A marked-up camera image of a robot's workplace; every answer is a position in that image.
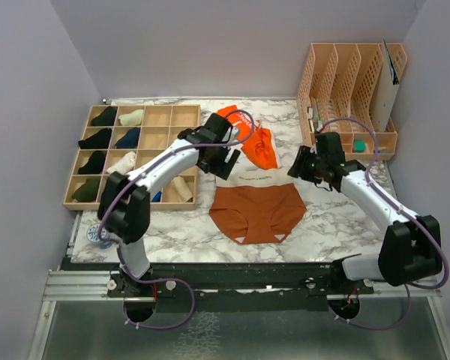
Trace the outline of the rust brown underwear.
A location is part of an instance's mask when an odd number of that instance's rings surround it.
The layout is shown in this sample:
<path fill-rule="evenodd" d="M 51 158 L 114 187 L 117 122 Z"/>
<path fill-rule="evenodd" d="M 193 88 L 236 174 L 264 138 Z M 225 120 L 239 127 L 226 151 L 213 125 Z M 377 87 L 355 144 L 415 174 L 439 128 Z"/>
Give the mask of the rust brown underwear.
<path fill-rule="evenodd" d="M 209 209 L 217 228 L 240 245 L 283 242 L 305 212 L 306 205 L 284 168 L 217 178 Z"/>

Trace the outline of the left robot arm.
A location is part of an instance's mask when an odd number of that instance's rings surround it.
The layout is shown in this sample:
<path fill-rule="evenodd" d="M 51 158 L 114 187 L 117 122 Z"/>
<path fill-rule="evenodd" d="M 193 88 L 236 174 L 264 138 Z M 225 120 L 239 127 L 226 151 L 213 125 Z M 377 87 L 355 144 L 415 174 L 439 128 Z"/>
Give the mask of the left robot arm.
<path fill-rule="evenodd" d="M 131 294 L 149 291 L 151 264 L 146 256 L 143 236 L 151 222 L 152 199 L 185 170 L 197 167 L 227 179 L 240 151 L 239 129 L 213 113 L 204 125 L 181 131 L 171 145 L 147 164 L 122 175 L 109 175 L 100 198 L 97 235 L 101 241 L 118 245 L 124 286 Z"/>

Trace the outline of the bright orange underwear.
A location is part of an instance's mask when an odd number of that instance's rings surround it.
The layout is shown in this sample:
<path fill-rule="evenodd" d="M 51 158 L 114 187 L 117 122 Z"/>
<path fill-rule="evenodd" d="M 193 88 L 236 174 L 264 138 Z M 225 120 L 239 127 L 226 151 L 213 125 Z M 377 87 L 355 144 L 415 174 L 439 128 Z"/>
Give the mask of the bright orange underwear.
<path fill-rule="evenodd" d="M 238 112 L 236 105 L 219 109 L 217 114 L 238 129 L 237 140 L 239 141 L 253 130 L 253 133 L 241 143 L 241 151 L 254 166 L 263 170 L 281 167 L 281 160 L 275 146 L 275 136 L 271 130 L 263 127 L 259 120 L 251 121 L 248 115 Z"/>

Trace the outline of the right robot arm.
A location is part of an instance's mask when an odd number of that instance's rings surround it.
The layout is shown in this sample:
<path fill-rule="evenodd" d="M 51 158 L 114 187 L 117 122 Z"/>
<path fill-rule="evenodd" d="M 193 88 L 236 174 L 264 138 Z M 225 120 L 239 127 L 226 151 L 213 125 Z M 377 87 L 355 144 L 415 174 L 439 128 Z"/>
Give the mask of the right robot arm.
<path fill-rule="evenodd" d="M 370 168 L 347 160 L 338 133 L 319 133 L 316 145 L 298 149 L 289 176 L 319 185 L 326 182 L 351 199 L 384 233 L 379 253 L 360 254 L 333 262 L 331 288 L 347 293 L 357 281 L 384 281 L 397 287 L 413 285 L 442 274 L 441 287 L 449 279 L 449 264 L 441 248 L 440 224 L 403 206 L 371 177 Z"/>

